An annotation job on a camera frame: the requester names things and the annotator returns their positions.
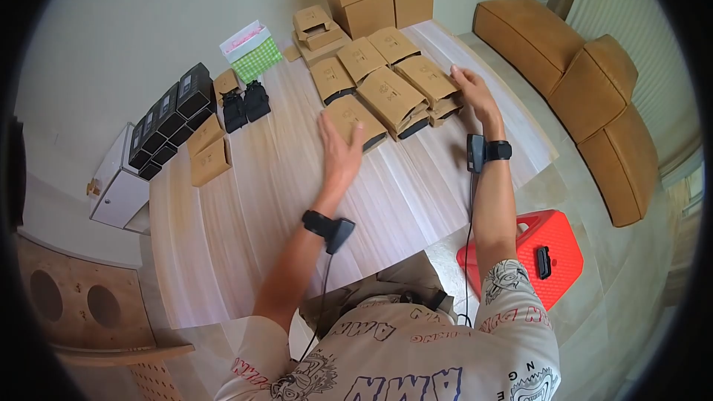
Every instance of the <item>sofa cushion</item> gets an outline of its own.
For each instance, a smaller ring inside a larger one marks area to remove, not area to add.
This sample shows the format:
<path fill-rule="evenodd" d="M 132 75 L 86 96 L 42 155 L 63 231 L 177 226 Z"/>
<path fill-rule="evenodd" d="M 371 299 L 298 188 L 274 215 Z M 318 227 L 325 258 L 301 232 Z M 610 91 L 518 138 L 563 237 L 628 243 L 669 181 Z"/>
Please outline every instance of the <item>sofa cushion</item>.
<path fill-rule="evenodd" d="M 619 42 L 604 35 L 577 53 L 548 103 L 572 140 L 581 143 L 624 111 L 638 76 Z"/>
<path fill-rule="evenodd" d="M 584 39 L 537 0 L 480 2 L 473 32 L 506 58 L 545 98 Z"/>
<path fill-rule="evenodd" d="M 631 104 L 577 146 L 602 193 L 612 224 L 644 218 L 659 178 L 654 141 Z"/>

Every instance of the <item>red stool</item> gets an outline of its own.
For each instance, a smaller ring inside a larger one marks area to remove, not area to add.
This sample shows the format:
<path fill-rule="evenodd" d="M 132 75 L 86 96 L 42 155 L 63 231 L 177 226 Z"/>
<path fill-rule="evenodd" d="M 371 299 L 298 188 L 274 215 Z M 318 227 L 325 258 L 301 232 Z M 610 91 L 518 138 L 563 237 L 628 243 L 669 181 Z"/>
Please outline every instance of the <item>red stool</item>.
<path fill-rule="evenodd" d="M 564 213 L 555 209 L 524 213 L 518 217 L 518 225 L 528 228 L 515 241 L 518 260 L 530 275 L 530 282 L 549 310 L 582 274 L 584 258 L 577 245 L 570 222 Z M 537 250 L 543 246 L 550 249 L 552 274 L 545 280 L 540 279 L 537 262 Z M 466 247 L 458 251 L 456 260 L 461 268 L 466 264 Z M 476 263 L 476 246 L 471 241 L 468 246 L 468 268 L 466 278 L 480 300 L 481 278 Z"/>

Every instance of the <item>white drawer unit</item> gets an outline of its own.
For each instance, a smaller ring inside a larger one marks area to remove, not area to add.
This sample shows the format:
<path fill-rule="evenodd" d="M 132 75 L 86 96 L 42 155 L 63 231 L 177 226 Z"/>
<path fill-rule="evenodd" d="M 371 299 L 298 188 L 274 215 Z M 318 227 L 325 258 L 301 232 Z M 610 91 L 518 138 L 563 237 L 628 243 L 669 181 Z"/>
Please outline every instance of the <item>white drawer unit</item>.
<path fill-rule="evenodd" d="M 148 203 L 148 182 L 140 178 L 138 170 L 128 163 L 133 129 L 134 125 L 128 123 L 114 141 L 87 185 L 87 195 L 91 207 L 90 219 L 141 234 L 148 229 L 147 222 L 147 226 L 129 223 Z"/>

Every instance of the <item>green checkered gift bag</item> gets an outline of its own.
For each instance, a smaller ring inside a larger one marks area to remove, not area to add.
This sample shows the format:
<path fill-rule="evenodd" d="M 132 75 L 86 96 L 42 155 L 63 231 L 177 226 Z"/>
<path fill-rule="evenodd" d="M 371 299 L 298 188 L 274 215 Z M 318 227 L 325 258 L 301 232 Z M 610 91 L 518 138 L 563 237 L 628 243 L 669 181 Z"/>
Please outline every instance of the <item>green checkered gift bag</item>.
<path fill-rule="evenodd" d="M 220 51 L 245 84 L 282 59 L 270 31 L 258 20 L 220 44 Z"/>

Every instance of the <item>light wood tabletop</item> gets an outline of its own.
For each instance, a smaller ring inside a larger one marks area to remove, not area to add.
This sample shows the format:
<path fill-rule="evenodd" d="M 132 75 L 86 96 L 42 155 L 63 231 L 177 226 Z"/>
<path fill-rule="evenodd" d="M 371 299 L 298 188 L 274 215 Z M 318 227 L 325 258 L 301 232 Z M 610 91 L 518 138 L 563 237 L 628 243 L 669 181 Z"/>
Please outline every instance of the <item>light wood tabletop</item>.
<path fill-rule="evenodd" d="M 435 21 L 403 32 L 443 70 L 457 64 L 486 80 L 512 144 L 515 189 L 557 157 L 520 99 L 456 36 Z M 150 183 L 151 243 L 173 328 L 250 315 L 263 277 L 322 184 L 316 118 L 323 106 L 307 66 L 283 59 L 263 77 L 272 113 L 228 135 L 230 170 L 191 186 L 183 145 Z M 338 210 L 356 228 L 334 256 L 327 291 L 468 224 L 466 134 L 480 132 L 466 108 L 438 129 L 426 127 L 398 143 L 389 138 L 364 157 Z M 307 297 L 319 295 L 327 257 L 320 257 Z"/>

